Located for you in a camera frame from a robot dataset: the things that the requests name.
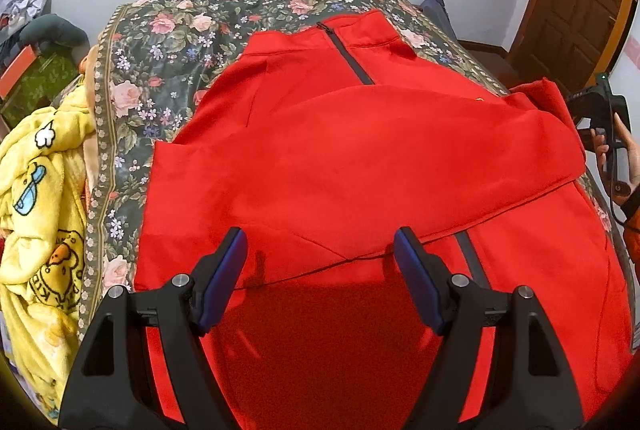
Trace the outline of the yellow cartoon blanket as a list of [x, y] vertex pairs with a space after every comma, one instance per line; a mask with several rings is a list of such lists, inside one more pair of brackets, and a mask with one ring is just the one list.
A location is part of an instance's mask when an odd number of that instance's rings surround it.
[[24, 118], [1, 143], [1, 313], [10, 360], [57, 421], [78, 350], [87, 180], [85, 86]]

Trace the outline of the brown wooden door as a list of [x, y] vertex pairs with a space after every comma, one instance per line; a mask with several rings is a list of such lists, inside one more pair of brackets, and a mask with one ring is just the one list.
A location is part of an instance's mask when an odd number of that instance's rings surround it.
[[637, 0], [529, 0], [508, 55], [523, 82], [548, 78], [565, 95], [613, 69]]

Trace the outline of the orange flat box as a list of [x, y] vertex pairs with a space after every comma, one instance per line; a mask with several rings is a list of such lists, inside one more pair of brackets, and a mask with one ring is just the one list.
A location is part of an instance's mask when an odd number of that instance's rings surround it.
[[18, 80], [37, 59], [37, 54], [31, 45], [26, 45], [21, 52], [2, 73], [0, 78], [0, 98], [5, 100]]

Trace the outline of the red zip jacket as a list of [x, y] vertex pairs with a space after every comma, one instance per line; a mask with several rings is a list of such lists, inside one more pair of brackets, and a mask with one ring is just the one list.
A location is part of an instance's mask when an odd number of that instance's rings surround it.
[[157, 142], [134, 286], [229, 228], [248, 254], [204, 340], [245, 429], [398, 429], [439, 341], [393, 256], [410, 227], [455, 273], [533, 288], [593, 415], [630, 359], [627, 283], [556, 85], [499, 97], [420, 58], [380, 12], [254, 34]]

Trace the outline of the dark grey neck pillow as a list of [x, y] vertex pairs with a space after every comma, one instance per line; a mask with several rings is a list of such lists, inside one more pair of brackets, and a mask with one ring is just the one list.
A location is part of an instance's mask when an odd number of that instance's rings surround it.
[[89, 44], [87, 33], [68, 20], [55, 15], [41, 15], [20, 32], [20, 42], [23, 45], [37, 45], [53, 43], [68, 48], [86, 46]]

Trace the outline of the dark floral bedspread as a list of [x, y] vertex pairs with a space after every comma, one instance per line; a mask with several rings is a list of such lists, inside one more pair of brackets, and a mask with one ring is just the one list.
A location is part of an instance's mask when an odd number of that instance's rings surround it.
[[88, 206], [79, 326], [87, 329], [115, 271], [134, 282], [152, 148], [186, 124], [200, 98], [255, 32], [293, 33], [340, 12], [380, 10], [419, 57], [489, 93], [506, 93], [479, 49], [452, 41], [408, 0], [140, 0], [119, 6], [101, 32], [86, 75], [94, 95], [98, 151]]

